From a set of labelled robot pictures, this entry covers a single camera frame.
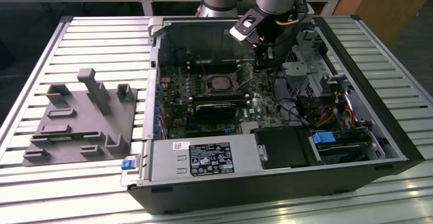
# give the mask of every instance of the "circuit board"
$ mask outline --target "circuit board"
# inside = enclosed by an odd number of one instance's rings
[[[277,127],[283,119],[270,92],[270,75],[253,73],[250,62],[239,64],[230,74],[191,74],[185,67],[167,66],[161,70],[169,138],[187,138],[245,133],[241,125],[254,122],[258,127]],[[234,117],[218,122],[198,122],[191,96],[243,95],[246,105],[237,106]]]

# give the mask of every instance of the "motherboard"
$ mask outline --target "motherboard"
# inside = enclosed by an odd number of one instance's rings
[[[283,119],[271,93],[271,72],[250,61],[194,60],[161,68],[167,138],[249,134]]]

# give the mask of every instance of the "wooden cabinet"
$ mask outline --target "wooden cabinet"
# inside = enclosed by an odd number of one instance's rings
[[[340,0],[334,15],[360,15],[386,45],[396,40],[426,0]]]

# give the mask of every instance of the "power supply label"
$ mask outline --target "power supply label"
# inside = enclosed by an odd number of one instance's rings
[[[194,177],[235,172],[230,143],[190,145],[190,163]]]

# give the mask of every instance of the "blue latch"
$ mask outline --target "blue latch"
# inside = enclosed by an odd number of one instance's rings
[[[316,144],[336,143],[336,137],[332,132],[317,132],[313,134],[313,141]]]
[[[135,169],[135,159],[122,161],[122,170],[131,170]]]

